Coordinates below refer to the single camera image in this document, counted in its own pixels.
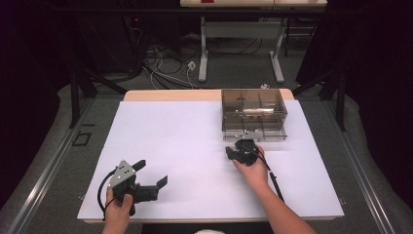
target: white desk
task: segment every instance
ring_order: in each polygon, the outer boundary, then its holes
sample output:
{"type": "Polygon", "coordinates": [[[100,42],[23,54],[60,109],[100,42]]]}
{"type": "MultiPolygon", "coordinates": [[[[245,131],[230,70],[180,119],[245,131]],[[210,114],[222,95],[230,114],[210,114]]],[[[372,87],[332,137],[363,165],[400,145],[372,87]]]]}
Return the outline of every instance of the white desk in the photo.
{"type": "MultiPolygon", "coordinates": [[[[326,0],[181,0],[181,7],[219,8],[219,7],[323,7],[326,0]]],[[[270,52],[271,64],[278,83],[283,83],[279,54],[284,35],[283,19],[278,22],[208,22],[201,18],[201,63],[199,81],[207,79],[207,38],[275,38],[276,47],[270,52]]]]}
{"type": "MultiPolygon", "coordinates": [[[[79,219],[101,221],[96,194],[103,178],[122,159],[130,164],[145,159],[136,182],[153,185],[168,175],[169,183],[160,190],[158,201],[136,205],[132,221],[266,220],[259,201],[225,153],[225,146],[233,143],[222,140],[220,91],[134,91],[125,97],[137,99],[141,101],[120,103],[79,219]]],[[[285,105],[287,140],[260,143],[285,202],[306,219],[343,216],[300,104],[291,99],[285,105]]],[[[101,199],[105,201],[104,192],[101,199]]]]}

